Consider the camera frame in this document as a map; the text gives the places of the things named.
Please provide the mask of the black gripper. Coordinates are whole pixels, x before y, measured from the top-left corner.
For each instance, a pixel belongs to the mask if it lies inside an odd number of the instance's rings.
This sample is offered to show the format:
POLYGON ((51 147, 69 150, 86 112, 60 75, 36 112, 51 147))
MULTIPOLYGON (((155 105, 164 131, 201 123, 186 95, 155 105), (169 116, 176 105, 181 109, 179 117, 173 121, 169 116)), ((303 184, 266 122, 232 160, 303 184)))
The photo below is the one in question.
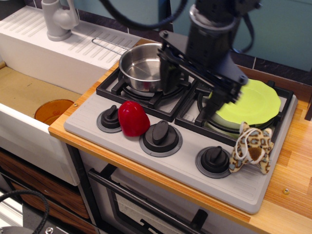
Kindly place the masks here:
POLYGON ((209 121, 224 104, 236 103, 241 87, 248 81, 231 58, 232 42, 239 23, 205 25, 192 23, 188 36, 161 31, 160 83, 164 94, 175 89, 183 73, 213 88, 201 111, 201 121, 209 121))

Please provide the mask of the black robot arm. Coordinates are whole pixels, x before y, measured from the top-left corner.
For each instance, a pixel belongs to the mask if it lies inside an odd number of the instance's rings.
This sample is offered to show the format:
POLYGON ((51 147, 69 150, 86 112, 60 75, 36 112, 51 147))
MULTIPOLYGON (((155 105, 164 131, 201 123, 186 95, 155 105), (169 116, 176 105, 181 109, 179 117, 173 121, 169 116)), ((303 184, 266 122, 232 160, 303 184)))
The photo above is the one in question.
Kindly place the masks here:
POLYGON ((195 120, 197 126, 209 121, 223 104, 236 102, 247 76, 231 58, 233 42, 241 20, 254 29, 248 12, 260 6, 258 0, 197 0, 190 8, 188 36, 162 31, 160 78, 162 91, 175 87, 181 74, 190 75, 212 88, 207 105, 195 120))

